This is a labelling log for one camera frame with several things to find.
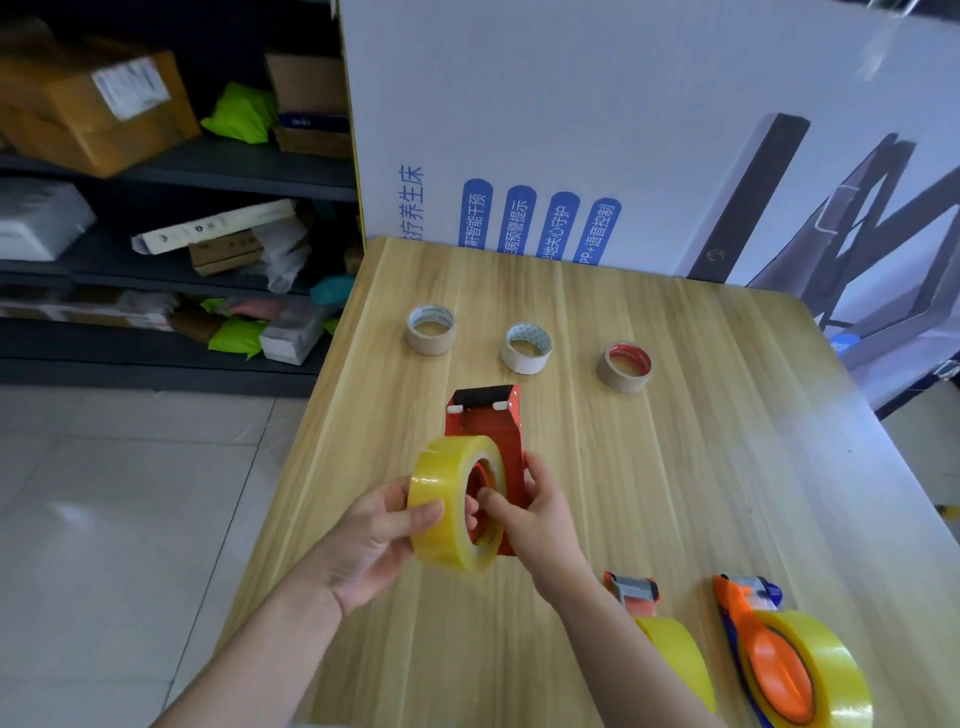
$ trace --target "shelf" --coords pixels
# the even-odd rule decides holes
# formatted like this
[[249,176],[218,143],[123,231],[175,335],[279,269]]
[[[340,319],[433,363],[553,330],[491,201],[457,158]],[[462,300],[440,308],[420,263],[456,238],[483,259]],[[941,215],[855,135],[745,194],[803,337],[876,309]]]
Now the shelf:
[[330,340],[296,367],[211,352],[169,331],[0,319],[0,381],[308,398]]
[[95,225],[51,263],[0,260],[0,284],[39,285],[64,288],[76,285],[106,285],[146,291],[179,291],[201,296],[248,296],[285,299],[306,296],[306,286],[297,281],[288,294],[267,290],[264,276],[241,273],[239,269],[207,278],[190,264],[186,249],[162,255],[141,255],[130,239]]
[[[0,153],[0,169],[17,172],[82,176],[16,152]],[[356,202],[356,178],[350,159],[281,152],[268,144],[200,136],[117,176],[134,182],[160,182],[193,187],[258,192],[278,197],[305,197]]]

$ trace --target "yellow tape roll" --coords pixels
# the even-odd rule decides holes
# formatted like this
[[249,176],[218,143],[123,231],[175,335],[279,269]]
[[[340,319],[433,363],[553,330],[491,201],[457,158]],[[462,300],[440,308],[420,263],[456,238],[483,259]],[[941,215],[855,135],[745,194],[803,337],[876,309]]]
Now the yellow tape roll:
[[[808,728],[869,728],[874,724],[874,704],[863,673],[850,651],[818,619],[806,612],[755,611],[760,620],[780,632],[804,661],[813,684],[813,720]],[[756,704],[774,728],[797,728],[781,716],[756,683],[750,658],[739,646],[740,664]]]
[[716,712],[713,684],[707,663],[693,636],[675,619],[635,617],[636,623],[650,638],[666,663],[671,666],[693,693],[704,701],[711,713]]
[[441,437],[420,453],[410,476],[407,505],[415,506],[440,498],[444,517],[425,533],[411,541],[414,552],[426,564],[458,571],[488,567],[503,540],[503,527],[493,519],[476,543],[470,541],[464,520],[468,481],[486,482],[507,495],[503,460],[496,443],[486,435]]

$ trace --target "white tape roll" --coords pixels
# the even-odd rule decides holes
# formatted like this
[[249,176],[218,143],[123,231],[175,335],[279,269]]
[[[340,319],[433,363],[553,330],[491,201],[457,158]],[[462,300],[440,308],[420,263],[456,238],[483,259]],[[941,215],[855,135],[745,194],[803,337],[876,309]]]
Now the white tape roll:
[[[446,331],[436,335],[420,333],[417,327],[422,324],[440,324]],[[449,308],[435,303],[419,305],[407,316],[407,344],[418,353],[427,356],[447,353],[457,338],[457,320]]]
[[[527,341],[540,350],[540,356],[529,356],[513,347],[516,341]],[[536,324],[514,324],[507,329],[507,338],[500,349],[500,358],[511,370],[519,375],[534,375],[546,366],[546,360],[553,351],[550,334]]]
[[[612,359],[632,364],[636,375],[628,375],[616,368]],[[639,392],[654,375],[654,360],[632,341],[615,341],[606,347],[597,361],[597,376],[617,392]]]

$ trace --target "masking tape roll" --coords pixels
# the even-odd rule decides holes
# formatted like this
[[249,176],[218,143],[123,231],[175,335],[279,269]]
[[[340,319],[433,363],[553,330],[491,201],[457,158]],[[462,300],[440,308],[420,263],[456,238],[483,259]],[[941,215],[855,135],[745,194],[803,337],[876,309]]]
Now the masking tape roll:
[[[869,728],[874,704],[863,673],[850,651],[818,619],[806,612],[754,611],[764,624],[779,632],[797,650],[813,684],[813,720],[806,728]],[[763,695],[750,667],[750,658],[738,646],[740,665],[757,706],[774,728],[796,728]]]
[[[439,324],[446,331],[437,335],[420,333],[417,327],[422,324]],[[414,308],[407,316],[407,344],[417,353],[427,356],[447,353],[457,338],[457,320],[449,308],[435,303],[425,303]]]
[[[513,343],[527,341],[540,351],[539,356],[529,356],[517,351]],[[534,375],[546,366],[553,351],[550,334],[536,324],[514,324],[507,329],[507,337],[500,348],[500,358],[507,367],[519,375]]]
[[488,567],[503,540],[503,527],[478,514],[481,521],[470,539],[465,522],[465,495],[484,485],[507,495],[503,460],[486,435],[440,437],[426,446],[410,476],[407,507],[440,498],[444,517],[425,533],[411,537],[422,562],[457,571]]
[[675,619],[663,617],[636,617],[636,623],[650,638],[660,656],[680,675],[686,686],[704,701],[711,713],[716,712],[713,684],[707,672],[707,663],[693,636]]
[[[639,374],[628,375],[621,372],[613,364],[614,359],[632,363]],[[614,341],[603,350],[597,361],[597,376],[600,380],[611,389],[624,394],[639,392],[653,375],[654,360],[632,341]]]

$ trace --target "left hand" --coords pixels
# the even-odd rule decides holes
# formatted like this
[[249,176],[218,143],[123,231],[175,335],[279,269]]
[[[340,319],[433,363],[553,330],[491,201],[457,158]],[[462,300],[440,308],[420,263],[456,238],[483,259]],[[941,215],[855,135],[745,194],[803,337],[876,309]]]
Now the left hand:
[[413,555],[410,537],[435,525],[444,502],[407,508],[410,478],[371,488],[294,567],[328,588],[344,617],[388,587]]

